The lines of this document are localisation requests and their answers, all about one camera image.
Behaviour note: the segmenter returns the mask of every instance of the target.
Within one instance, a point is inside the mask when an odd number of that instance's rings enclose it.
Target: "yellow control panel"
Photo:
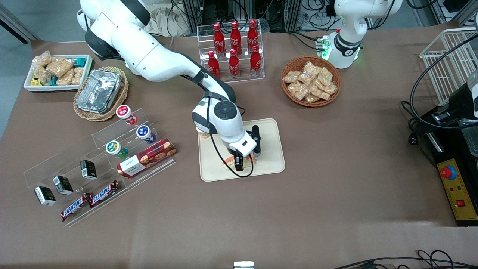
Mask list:
[[[478,219],[455,159],[439,163],[436,166],[440,172],[455,219],[459,221]]]

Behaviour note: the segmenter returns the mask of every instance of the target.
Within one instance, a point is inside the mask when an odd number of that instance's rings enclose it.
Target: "gray floor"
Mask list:
[[[1,0],[1,3],[40,39],[56,42],[84,41],[84,31],[78,26],[76,12],[79,0]],[[412,9],[405,3],[391,15],[382,29],[418,27]],[[32,52],[0,27],[0,137],[7,126],[23,80],[30,67]]]

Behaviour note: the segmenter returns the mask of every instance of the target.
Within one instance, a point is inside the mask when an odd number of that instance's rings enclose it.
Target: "cookie box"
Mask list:
[[[30,82],[33,79],[33,64],[30,65],[27,78],[23,84],[23,87],[31,92],[63,92],[63,91],[76,91],[80,88],[81,84],[85,82],[93,64],[93,58],[88,54],[71,54],[71,55],[52,55],[53,57],[71,58],[86,58],[87,61],[83,67],[83,74],[81,75],[80,83],[78,85],[54,85],[54,86],[31,86]]]
[[[174,145],[168,139],[163,139],[135,156],[116,165],[118,174],[132,178],[142,171],[154,166],[166,156],[176,153]]]

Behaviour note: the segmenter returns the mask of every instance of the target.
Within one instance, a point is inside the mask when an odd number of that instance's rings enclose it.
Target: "aluminum foil container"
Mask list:
[[[85,88],[78,95],[76,105],[84,111],[105,114],[115,100],[121,81],[118,73],[100,69],[91,71]]]

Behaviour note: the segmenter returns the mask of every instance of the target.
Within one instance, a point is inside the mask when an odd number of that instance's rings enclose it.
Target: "white tray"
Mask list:
[[[86,58],[85,69],[81,75],[80,84],[78,85],[66,85],[66,86],[30,86],[30,82],[33,79],[33,63],[30,65],[30,70],[28,71],[27,78],[23,84],[23,87],[32,92],[53,92],[53,91],[71,91],[77,90],[80,88],[81,84],[85,82],[89,71],[91,69],[91,64],[93,63],[93,58],[88,54],[70,54],[70,55],[52,55],[52,57],[65,57],[65,58]]]
[[[262,119],[244,122],[244,128],[252,130],[252,126],[259,126],[259,135],[261,137],[261,155],[257,157],[257,164],[254,165],[254,171],[250,175],[259,176],[266,174],[280,173],[285,169],[284,153],[282,151],[281,137],[279,136],[279,127],[275,119]],[[222,145],[219,135],[214,135],[214,142],[221,156],[226,159],[231,156],[226,147]],[[201,179],[210,182],[225,179],[237,179],[227,168],[222,168],[221,159],[212,145],[211,138],[204,139],[198,134],[199,143],[199,169]],[[244,168],[244,171],[237,172],[239,175],[247,175],[250,167]]]

